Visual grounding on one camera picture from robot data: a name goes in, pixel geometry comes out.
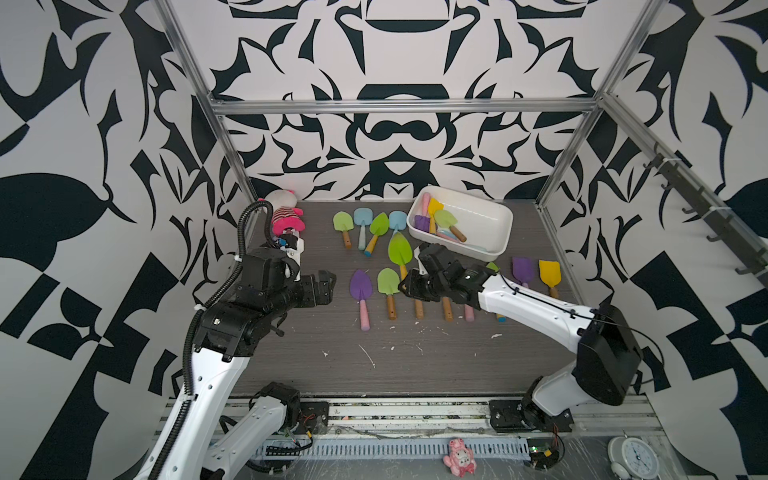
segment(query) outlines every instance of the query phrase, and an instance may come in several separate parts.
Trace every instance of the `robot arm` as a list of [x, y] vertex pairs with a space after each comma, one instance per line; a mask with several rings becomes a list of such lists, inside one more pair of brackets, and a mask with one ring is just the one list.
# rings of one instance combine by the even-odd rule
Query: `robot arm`
[[[194, 333], [191, 354], [194, 397], [182, 395], [176, 400], [135, 480], [229, 480], [270, 435], [281, 429], [291, 430], [297, 424], [299, 392], [273, 382], [262, 389], [240, 422], [210, 444], [232, 388], [258, 342], [270, 332], [283, 336], [279, 327], [290, 309], [327, 305], [333, 299], [336, 276], [325, 270], [317, 278], [301, 275], [303, 241], [292, 234], [280, 239], [280, 249], [261, 247], [244, 254], [234, 295], [204, 311]], [[183, 422], [177, 429], [180, 415]], [[163, 466], [153, 475], [159, 458]]]
[[442, 245], [424, 243], [419, 270], [400, 283], [405, 295], [422, 301], [447, 296], [456, 303], [499, 313], [558, 341], [576, 360], [537, 379], [523, 399], [532, 428], [544, 429], [569, 407], [595, 399], [624, 401], [643, 356], [621, 312], [574, 305], [527, 289], [482, 265], [465, 269]]

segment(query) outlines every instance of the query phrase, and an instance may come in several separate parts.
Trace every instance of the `pink plush toy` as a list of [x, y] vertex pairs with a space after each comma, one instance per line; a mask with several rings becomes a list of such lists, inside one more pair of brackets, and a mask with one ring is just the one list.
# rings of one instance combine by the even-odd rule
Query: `pink plush toy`
[[276, 236], [282, 235], [285, 230], [304, 230], [304, 222], [299, 218], [299, 215], [304, 215], [304, 210], [296, 208], [298, 200], [291, 190], [275, 190], [264, 197], [264, 200], [270, 202], [275, 210], [272, 216], [272, 232]]
[[451, 473], [459, 478], [464, 478], [466, 472], [474, 474], [478, 464], [475, 462], [475, 454], [472, 450], [464, 446], [464, 440], [453, 439], [449, 445], [451, 453], [444, 456], [442, 462], [451, 469]]

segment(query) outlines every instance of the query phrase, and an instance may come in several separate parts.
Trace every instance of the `table surface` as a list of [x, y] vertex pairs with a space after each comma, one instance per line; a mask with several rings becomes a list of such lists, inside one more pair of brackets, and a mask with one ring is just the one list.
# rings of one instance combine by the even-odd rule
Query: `table surface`
[[[505, 202], [514, 220], [506, 252], [495, 262], [511, 276], [511, 258], [556, 260], [554, 248], [533, 203]], [[333, 229], [333, 215], [369, 207], [374, 216], [385, 211], [407, 212], [401, 203], [302, 202], [306, 229], [303, 273], [329, 270], [337, 275], [333, 302], [312, 309], [293, 309], [280, 327], [286, 332], [265, 337], [234, 387], [233, 395], [250, 396], [271, 381], [285, 383], [303, 395], [481, 395], [524, 392], [540, 375], [548, 375], [573, 360], [559, 343], [535, 330], [494, 314], [475, 311], [475, 321], [464, 318], [464, 306], [453, 305], [454, 321], [446, 322], [440, 303], [425, 303], [417, 320], [414, 301], [395, 295], [397, 320], [387, 317], [386, 297], [376, 289], [376, 276], [389, 261], [382, 237], [371, 257], [357, 250], [359, 227], [350, 231], [353, 248]], [[412, 248], [419, 245], [404, 232]], [[261, 244], [257, 237], [251, 246]], [[462, 265], [478, 263], [459, 256]], [[415, 267], [415, 260], [409, 268]], [[360, 330], [359, 304], [349, 294], [349, 279], [357, 269], [367, 270], [374, 294], [367, 300], [371, 330]], [[536, 279], [530, 287], [546, 293]], [[565, 278], [558, 286], [563, 300], [574, 302]]]

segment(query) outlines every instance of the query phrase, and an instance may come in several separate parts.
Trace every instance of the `hook rack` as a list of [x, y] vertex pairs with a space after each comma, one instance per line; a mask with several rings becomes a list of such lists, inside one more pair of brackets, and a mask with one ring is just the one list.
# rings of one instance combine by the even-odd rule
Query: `hook rack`
[[707, 185], [679, 158], [665, 158], [657, 154], [646, 169], [656, 168], [667, 180], [662, 188], [675, 189], [688, 202], [685, 214], [696, 214], [715, 233], [707, 235], [710, 242], [725, 243], [741, 260], [743, 267], [736, 268], [739, 275], [754, 274], [768, 287], [768, 247]]

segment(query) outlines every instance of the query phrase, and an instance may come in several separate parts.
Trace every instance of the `white plastic bin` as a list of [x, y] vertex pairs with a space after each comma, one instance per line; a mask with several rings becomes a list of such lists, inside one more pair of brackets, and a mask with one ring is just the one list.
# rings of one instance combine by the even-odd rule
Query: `white plastic bin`
[[[432, 195], [432, 198], [445, 205], [445, 209], [456, 217], [456, 228], [466, 235], [466, 243], [453, 242], [418, 230], [414, 226], [416, 215], [428, 216], [427, 213], [422, 212], [424, 193]], [[408, 230], [411, 237], [417, 240], [439, 243], [452, 252], [484, 262], [492, 262], [507, 250], [509, 234], [512, 230], [512, 211], [502, 204], [447, 188], [429, 186], [419, 192], [411, 205], [411, 210], [408, 212]]]

